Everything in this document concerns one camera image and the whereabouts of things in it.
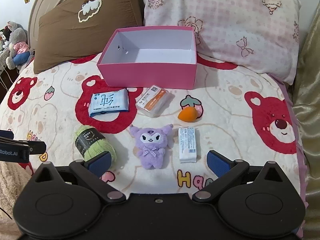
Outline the red bear print blanket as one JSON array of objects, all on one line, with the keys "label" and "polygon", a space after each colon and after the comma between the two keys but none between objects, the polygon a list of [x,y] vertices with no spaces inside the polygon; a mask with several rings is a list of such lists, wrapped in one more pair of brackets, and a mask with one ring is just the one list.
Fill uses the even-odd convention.
[{"label": "red bear print blanket", "polygon": [[28,65],[1,102],[1,239],[300,239],[282,83],[200,59],[193,89],[110,87],[97,62]]}]

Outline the purple Kuromi plush toy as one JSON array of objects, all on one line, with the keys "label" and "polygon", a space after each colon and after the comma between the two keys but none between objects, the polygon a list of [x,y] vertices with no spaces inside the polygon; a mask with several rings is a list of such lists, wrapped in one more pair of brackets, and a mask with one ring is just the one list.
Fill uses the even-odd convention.
[{"label": "purple Kuromi plush toy", "polygon": [[173,125],[169,124],[162,128],[138,128],[131,125],[129,130],[135,138],[135,147],[138,148],[137,156],[141,165],[146,170],[161,169],[168,146],[168,138],[173,132]]}]

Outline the green yarn ball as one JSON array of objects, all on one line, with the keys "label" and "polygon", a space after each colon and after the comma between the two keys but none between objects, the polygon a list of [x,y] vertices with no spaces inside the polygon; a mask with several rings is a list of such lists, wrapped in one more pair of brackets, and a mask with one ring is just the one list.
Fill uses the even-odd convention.
[{"label": "green yarn ball", "polygon": [[117,160],[114,147],[95,127],[82,125],[75,133],[75,146],[85,161],[98,156],[103,152],[111,154],[111,167]]}]

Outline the white tissue pack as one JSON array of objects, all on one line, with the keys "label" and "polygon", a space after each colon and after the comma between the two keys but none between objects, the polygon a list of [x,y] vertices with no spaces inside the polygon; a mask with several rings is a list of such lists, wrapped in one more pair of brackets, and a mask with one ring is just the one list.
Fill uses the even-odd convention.
[{"label": "white tissue pack", "polygon": [[178,143],[180,163],[195,163],[197,159],[195,128],[179,128]]}]

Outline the blue wet wipes pack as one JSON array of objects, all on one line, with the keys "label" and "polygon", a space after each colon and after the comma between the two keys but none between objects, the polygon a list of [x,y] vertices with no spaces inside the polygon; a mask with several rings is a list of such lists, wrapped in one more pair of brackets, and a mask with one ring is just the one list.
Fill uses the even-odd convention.
[{"label": "blue wet wipes pack", "polygon": [[127,112],[129,94],[127,89],[93,94],[88,107],[90,117],[97,114]]}]

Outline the pink cardboard box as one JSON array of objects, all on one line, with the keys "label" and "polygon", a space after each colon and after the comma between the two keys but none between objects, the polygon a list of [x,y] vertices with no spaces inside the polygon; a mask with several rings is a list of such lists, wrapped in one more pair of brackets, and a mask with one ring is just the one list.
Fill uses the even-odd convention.
[{"label": "pink cardboard box", "polygon": [[117,29],[97,68],[110,87],[193,89],[197,69],[194,31],[180,26]]}]

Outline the olive satin curtain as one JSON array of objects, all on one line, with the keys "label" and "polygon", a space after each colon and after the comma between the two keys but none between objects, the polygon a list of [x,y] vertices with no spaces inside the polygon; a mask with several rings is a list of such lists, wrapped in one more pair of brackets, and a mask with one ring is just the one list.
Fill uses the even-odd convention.
[{"label": "olive satin curtain", "polygon": [[308,166],[304,239],[319,239],[319,8],[299,55],[293,103]]}]

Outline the pink checked pillow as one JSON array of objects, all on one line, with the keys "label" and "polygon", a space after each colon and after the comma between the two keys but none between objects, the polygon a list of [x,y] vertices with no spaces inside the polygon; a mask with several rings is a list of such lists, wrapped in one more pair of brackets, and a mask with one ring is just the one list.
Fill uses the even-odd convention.
[{"label": "pink checked pillow", "polygon": [[146,25],[191,27],[200,54],[292,84],[299,0],[144,0]]}]

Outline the clear orange-labelled plastic case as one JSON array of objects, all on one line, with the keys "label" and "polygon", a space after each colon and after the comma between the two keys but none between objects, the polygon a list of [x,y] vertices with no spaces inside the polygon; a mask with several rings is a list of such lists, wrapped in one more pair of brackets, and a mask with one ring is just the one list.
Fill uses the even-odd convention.
[{"label": "clear orange-labelled plastic case", "polygon": [[146,116],[154,118],[160,115],[161,111],[168,107],[174,95],[168,90],[152,85],[137,100],[136,107]]}]

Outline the grey plush toy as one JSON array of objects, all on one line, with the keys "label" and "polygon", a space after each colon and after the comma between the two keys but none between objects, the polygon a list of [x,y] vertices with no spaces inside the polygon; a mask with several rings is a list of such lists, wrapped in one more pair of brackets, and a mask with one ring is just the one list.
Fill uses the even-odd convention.
[{"label": "grey plush toy", "polygon": [[7,28],[11,31],[8,40],[7,51],[1,60],[5,60],[5,64],[9,70],[15,68],[21,69],[30,59],[32,53],[28,44],[27,31],[18,23],[9,21]]}]

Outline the brown pillow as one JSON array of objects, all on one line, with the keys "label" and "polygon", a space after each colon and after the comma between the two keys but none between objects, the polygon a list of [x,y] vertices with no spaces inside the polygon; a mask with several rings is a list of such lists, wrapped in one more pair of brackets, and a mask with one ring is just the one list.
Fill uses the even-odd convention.
[{"label": "brown pillow", "polygon": [[40,17],[34,73],[99,54],[116,29],[143,24],[143,0],[65,0]]}]

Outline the orange makeup sponge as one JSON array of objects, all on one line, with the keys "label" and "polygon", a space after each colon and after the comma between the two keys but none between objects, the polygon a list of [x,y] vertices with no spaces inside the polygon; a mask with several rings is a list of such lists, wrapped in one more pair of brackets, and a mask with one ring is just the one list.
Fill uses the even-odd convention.
[{"label": "orange makeup sponge", "polygon": [[184,122],[194,122],[201,115],[201,110],[195,107],[185,107],[178,114],[178,119]]}]

